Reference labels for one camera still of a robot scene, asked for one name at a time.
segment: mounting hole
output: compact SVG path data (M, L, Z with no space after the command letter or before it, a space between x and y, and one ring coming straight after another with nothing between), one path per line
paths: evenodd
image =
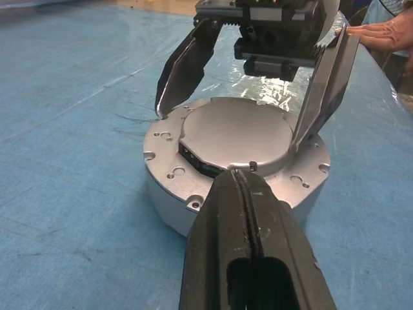
M299 176L291 176L290 180L293 184L301 185L303 183L303 179L301 179Z
M155 158L155 153L154 152L144 152L143 153L143 157L145 159L145 161L147 160L153 160Z
M250 161L250 171L255 172L258 169L258 164L256 161Z
M318 166L318 169L320 169L320 171L323 173L328 173L330 171L330 166L322 163L320 166Z
M174 175L176 176L182 176L185 173L185 169L182 167L176 167L174 169Z

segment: aluminum part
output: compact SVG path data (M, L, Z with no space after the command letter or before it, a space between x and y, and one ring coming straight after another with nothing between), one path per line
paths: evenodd
M330 156L319 136L297 154L288 151L296 121L272 105L212 98L179 106L151 124L144 157L150 197L163 221L186 236L213 181L178 153L181 142L215 167L249 170L255 162L256 173L303 223L328 177Z

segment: blue work surface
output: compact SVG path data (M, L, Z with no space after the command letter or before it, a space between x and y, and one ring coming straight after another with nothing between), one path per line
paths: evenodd
M191 28L102 3L0 13L1 309L177 309L185 239L148 200L142 143ZM304 88L245 77L236 38L193 98L298 112ZM321 135L331 175L306 230L338 309L413 309L413 121L363 47Z

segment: wooden floor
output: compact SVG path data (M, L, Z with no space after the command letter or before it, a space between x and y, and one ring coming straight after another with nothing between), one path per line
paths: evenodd
M195 16L197 0L105 0L117 5L157 12Z

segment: hole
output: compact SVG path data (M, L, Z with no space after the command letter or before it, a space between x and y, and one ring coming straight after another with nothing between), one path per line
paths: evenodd
M320 166L318 166L318 169L320 169L321 172L328 173L330 171L330 166L322 163Z
M255 172L258 169L258 164L256 161L250 161L250 171Z
M191 195L186 199L186 206L188 208L198 210L204 203L204 197L201 195Z
M176 167L176 168L174 169L174 175L176 175L176 176L181 176L181 175L183 175L184 173L185 173L185 169L182 168L182 167Z
M290 180L293 184L301 185L303 183L303 179L301 179L299 176L291 176Z
M144 152L143 157L145 160L153 160L155 158L155 153L154 152Z

